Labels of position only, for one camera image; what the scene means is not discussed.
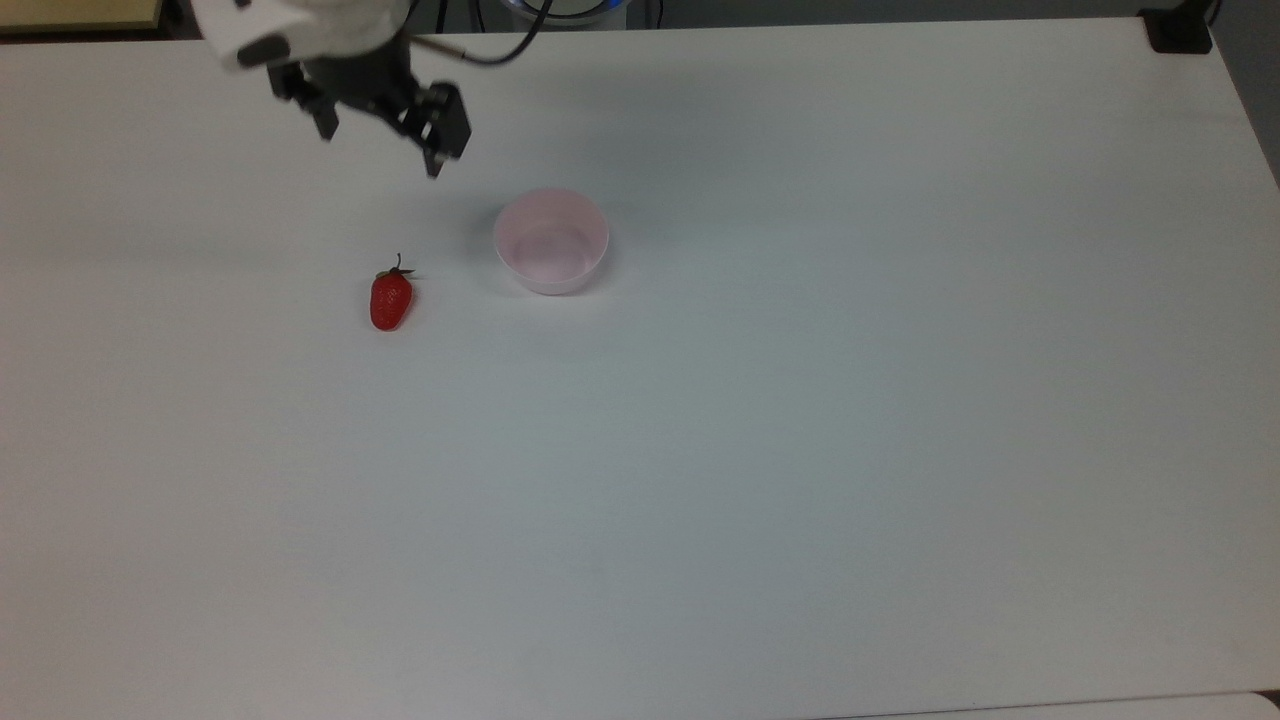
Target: red strawberry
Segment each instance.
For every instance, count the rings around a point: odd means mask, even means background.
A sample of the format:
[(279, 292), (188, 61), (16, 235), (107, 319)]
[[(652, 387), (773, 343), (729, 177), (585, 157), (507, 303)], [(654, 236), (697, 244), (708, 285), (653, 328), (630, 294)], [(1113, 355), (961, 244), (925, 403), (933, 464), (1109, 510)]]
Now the red strawberry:
[(396, 266), (378, 273), (374, 278), (374, 291), (369, 299), (369, 319), (380, 331), (394, 331), (413, 302), (413, 283), (404, 277), (413, 270), (402, 270), (399, 264), (401, 258), (397, 252)]

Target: black cable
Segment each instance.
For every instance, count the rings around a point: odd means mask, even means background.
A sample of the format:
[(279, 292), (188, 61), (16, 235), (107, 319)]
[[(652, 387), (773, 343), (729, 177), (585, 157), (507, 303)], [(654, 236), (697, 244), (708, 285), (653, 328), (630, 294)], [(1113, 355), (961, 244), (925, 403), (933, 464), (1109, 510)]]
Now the black cable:
[(525, 33), (525, 38), (521, 40), (520, 45), (517, 45), (511, 53), (507, 53), (500, 58), (474, 58), (471, 55), (462, 55), (461, 59), (471, 63), (472, 65), (485, 65), (489, 68), (494, 65), (506, 65), (507, 63), (515, 60), (525, 51), (526, 47), (529, 47), (529, 44), (534, 41), (534, 36), (538, 35), (538, 31), (543, 29), (543, 23), (547, 22), (547, 15), (552, 12), (552, 1), (553, 0), (543, 0), (543, 9), (538, 10), (538, 17), (534, 18), (534, 24), (530, 26), (529, 32)]
[(484, 13), (480, 12), (480, 0), (467, 0), (467, 9), (471, 10), (471, 24), (480, 28), (480, 32), (489, 32), (484, 27)]
[(440, 10), (435, 14), (435, 35), (444, 32), (444, 17), (449, 14), (449, 0), (440, 0)]

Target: table surface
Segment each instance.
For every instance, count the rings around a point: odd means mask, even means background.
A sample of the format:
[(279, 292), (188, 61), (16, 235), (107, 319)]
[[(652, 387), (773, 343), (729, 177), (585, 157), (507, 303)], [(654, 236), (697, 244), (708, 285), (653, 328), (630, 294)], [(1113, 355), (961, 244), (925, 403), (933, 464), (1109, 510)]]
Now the table surface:
[(961, 710), (940, 720), (1276, 720), (1280, 708), (1257, 694), (1152, 698), (1080, 705)]
[(160, 22), (161, 0), (0, 0), (0, 33), (147, 29)]
[[(200, 44), (0, 47), (8, 717), (1280, 685), (1280, 192), (1217, 54), (1084, 19), (415, 61), (474, 120), (436, 182)], [(580, 296), (494, 256), (536, 186), (609, 217)]]

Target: plastic bowl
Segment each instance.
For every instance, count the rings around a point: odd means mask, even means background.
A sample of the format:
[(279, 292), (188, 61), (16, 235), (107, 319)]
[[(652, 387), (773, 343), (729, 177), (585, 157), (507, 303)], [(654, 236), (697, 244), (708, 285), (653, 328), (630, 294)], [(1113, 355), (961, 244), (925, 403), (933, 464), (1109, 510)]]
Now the plastic bowl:
[(609, 223), (589, 197), (543, 188), (503, 208), (493, 237), (498, 258), (520, 284), (541, 295), (564, 295), (591, 282), (609, 246)]

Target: white robot arm casing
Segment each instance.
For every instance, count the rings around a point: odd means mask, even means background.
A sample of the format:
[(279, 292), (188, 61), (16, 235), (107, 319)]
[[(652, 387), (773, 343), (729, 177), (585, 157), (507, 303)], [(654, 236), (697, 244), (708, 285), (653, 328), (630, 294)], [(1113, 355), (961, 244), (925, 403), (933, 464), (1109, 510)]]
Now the white robot arm casing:
[(361, 55), (389, 41), (410, 0), (192, 0), (228, 70)]

